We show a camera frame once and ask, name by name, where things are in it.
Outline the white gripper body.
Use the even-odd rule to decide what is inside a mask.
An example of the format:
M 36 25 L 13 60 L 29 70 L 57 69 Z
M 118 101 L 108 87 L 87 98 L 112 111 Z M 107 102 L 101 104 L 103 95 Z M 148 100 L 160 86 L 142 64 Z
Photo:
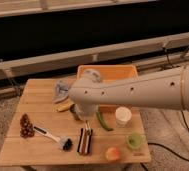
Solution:
M 90 120 L 94 114 L 98 111 L 97 105 L 80 105 L 75 106 L 76 114 L 82 121 Z

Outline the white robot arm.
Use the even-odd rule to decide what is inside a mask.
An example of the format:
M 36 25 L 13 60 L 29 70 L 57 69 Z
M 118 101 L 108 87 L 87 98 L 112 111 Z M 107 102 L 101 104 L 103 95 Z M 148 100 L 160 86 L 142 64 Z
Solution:
M 85 69 L 69 89 L 75 111 L 89 120 L 99 105 L 130 105 L 189 111 L 189 66 L 104 82 L 98 69 Z

